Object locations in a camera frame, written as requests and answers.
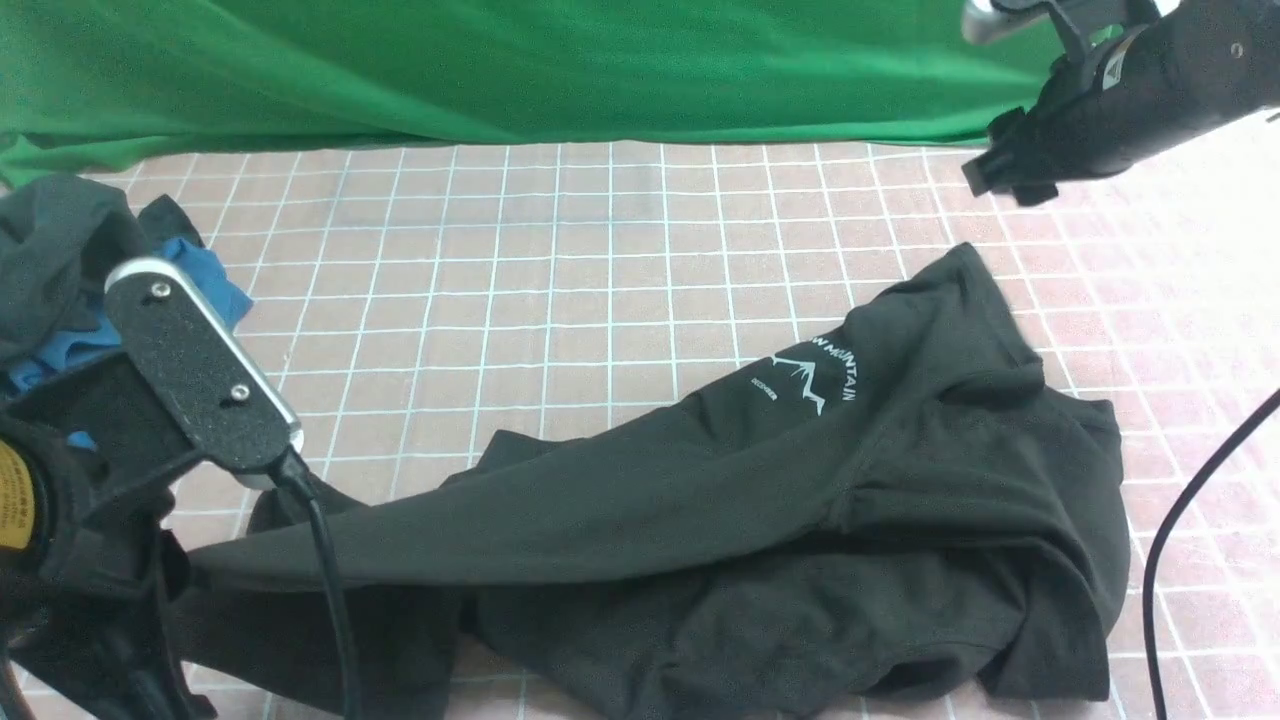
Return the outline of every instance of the white grid line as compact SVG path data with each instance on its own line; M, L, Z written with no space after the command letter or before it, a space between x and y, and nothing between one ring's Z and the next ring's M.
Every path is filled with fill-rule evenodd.
M671 275L671 208L667 202L667 146L658 146L658 173L662 176L662 241L667 255L667 342L671 347L672 359L676 357L676 279ZM672 401L680 397L680 365L671 363L671 395Z
M453 149L453 154L451 155L451 159L449 159L449 174L448 174L448 179L445 181L445 183L447 183L445 187L453 187L453 165L457 161L458 161L458 149L454 147ZM448 200L445 200L444 210L448 210ZM435 300L435 283L436 283L436 279L440 277L439 258L440 258L440 252L442 252L443 249L444 249L444 238L442 238L442 237L439 237L439 234L436 234L436 237L435 237L435 261L431 263L431 292L430 292L430 295L428 295L426 309L422 311L422 325L419 328L419 332L417 332L417 360L413 363L413 365L415 365L415 368L419 368L419 369L413 372L413 377L410 378L410 384L408 384L408 405L410 405L410 407L413 407L413 404L417 402L417 383L419 383L419 378L422 377L422 355L426 352L426 334L428 334L428 328L430 327L431 304ZM408 448L408 436L412 432L412 428L413 428L413 423L411 421L410 418L406 418L404 427L401 428L399 450L396 454L396 466L392 470L392 487L390 487L390 496L392 496L392 498L394 498L399 493L401 473L404 469L404 457L407 456L406 451Z
M712 182L714 183L714 188L716 188L716 217L719 219L719 237L721 237L721 251L722 251L721 254L722 254L722 258L723 258L723 260L721 263L721 272L724 273L724 283L727 284L728 283L728 278L730 278L730 273L728 273L728 232L724 229L724 197L719 192L721 187L719 187L719 169L718 168L721 165L719 165L719 156L718 156L718 154L719 154L719 150L716 149L716 147L713 147L712 149ZM730 292L728 290L726 290L724 291L724 300L727 302L727 309L728 309L728 324L732 328L733 325L737 325L737 323L739 323L737 311L733 307L733 293ZM737 366L737 368L741 368L742 366L742 348L741 348L741 346L739 343L739 340L737 340L737 332L731 329L731 332L728 334L730 334L730 338L733 342L733 365ZM672 348L672 354L675 354L675 348Z
M511 147L507 147L507 156L503 163L503 173L502 173L503 188L507 187L507 168L509 165L511 165ZM499 200L498 201L499 218L502 217L502 209L503 209L503 201ZM476 378L476 402L475 402L475 413L471 418L471 442L468 443L468 450L471 451L472 455L471 457L467 459L468 465L474 465L475 457L479 455L479 452L476 451L476 441L479 439L476 437L476 433L480 429L480 405L484 398L485 363L489 361L489 328L493 327L493 300L495 297L493 291L498 283L498 254L500 251L502 251L502 228L498 229L498 236L494 238L493 243L493 268L489 272L489 302L486 304L485 307L484 333L481 334L481 341L480 341L480 374Z
M791 292L791 272L787 269L786 247L782 245L782 220L778 217L778 196L773 187L773 164L769 161L769 149L764 149L764 178L769 184L769 213L773 215L773 238L778 243L778 261L782 264L782 292L787 296L787 309L791 311L791 334L795 342L800 342L800 320L796 319L796 301ZM733 278L726 277L724 282L733 284Z
M399 167L401 168L404 167L404 150L401 150ZM399 172L397 172L396 173L396 178L392 181L392 192L393 193L396 192L396 184L399 183L399 178L401 178L401 174L399 174ZM392 218L392 209L390 209L390 205L388 204L388 206L387 206L387 222L390 222L390 218ZM324 256L324 246L325 246L326 240L328 238L321 240L321 242L320 242L320 255L321 256ZM379 260L385 254L387 254L387 231L383 231L381 236L379 236L379 238L378 238L378 258L379 258ZM372 290L378 287L378 274L381 272L381 269L383 269L381 263L374 264L374 275L369 281L370 292L372 292ZM320 274L319 265L316 265L316 274L311 278L312 291L315 290L315 278L319 277L319 274ZM364 331L365 328L369 327L369 311L372 307L374 307L374 296L370 295L370 297L367 300L365 300L365 307L364 307L364 310L361 310L361 314L360 314L360 329L361 331ZM302 316L306 318L306 309L303 309ZM329 451L325 454L325 459L324 459L323 468L324 468L324 473L325 474L329 473L329 466L330 466L330 464L333 461L334 450L337 450L337 447L338 447L338 438L342 436L343 424L344 424L344 421L343 421L344 420L344 413L347 410L347 401L351 397L351 384L352 384L352 380L356 379L356 366L360 364L360 347L361 347L364 340L365 340L365 333L364 332L357 333L356 334L355 346L351 350L351 365L347 368L347 380L342 384L342 398L338 401L338 418L337 418L337 420L334 420L334 424L333 424L333 437L329 438Z

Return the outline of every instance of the yellow label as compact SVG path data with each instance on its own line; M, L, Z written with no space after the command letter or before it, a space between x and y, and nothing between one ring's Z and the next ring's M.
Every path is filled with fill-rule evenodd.
M0 441L0 547L27 550L36 527L36 488L18 452Z

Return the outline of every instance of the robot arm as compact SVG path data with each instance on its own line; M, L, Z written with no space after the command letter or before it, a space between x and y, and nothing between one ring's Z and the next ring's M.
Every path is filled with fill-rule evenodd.
M1152 0L968 0L963 31L987 44L1046 18L1065 54L1036 106L988 127L991 149L964 167L974 195L1039 205L1059 182L1119 174L1280 105L1280 0L1183 0L1165 17Z

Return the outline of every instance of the black cable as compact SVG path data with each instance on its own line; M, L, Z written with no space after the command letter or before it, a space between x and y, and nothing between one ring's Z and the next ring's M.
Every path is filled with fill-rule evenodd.
M338 643L338 664L342 671L342 716L344 720L360 720L362 702L360 692L360 665L356 657L356 634L351 628L351 615L347 612L347 594L343 592L342 577L338 574L338 555L329 533L329 520L325 518L315 484L320 482L296 451L289 451L271 469L271 480L282 491L306 509L311 521L311 538L316 546L316 559L324 582L324 594L329 602L329 620L333 623L334 639Z
M1174 532L1178 520L1196 498L1196 493L1204 487L1204 483L1213 477L1213 473L1222 466L1222 462L1231 456L1240 445L1253 434L1253 430L1271 416L1280 407L1280 389L1268 397L1240 427L1219 447L1204 462L1204 466L1196 473L1192 482L1187 483L1183 493L1174 501L1174 506L1165 515L1165 520L1156 530L1155 539L1151 541L1151 556L1147 557L1147 569L1142 577L1142 637L1147 650L1147 673L1151 675L1151 694L1155 700L1156 720L1167 720L1169 711L1165 707L1165 687L1160 682L1160 657L1156 655L1156 565L1160 562L1160 552L1165 550L1169 534Z

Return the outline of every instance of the black cloth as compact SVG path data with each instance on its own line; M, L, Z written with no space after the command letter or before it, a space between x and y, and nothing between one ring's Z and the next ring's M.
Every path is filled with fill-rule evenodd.
M29 356L56 331L90 331L84 306L119 263L200 234L169 197L134 218L124 191L47 176L0 197L0 366Z
M977 251L593 438L498 433L440 489L328 491L371 716L439 717L460 628L608 717L845 693L1103 700L1129 538L1110 404L1044 384ZM183 656L338 707L319 570L271 496L197 550Z

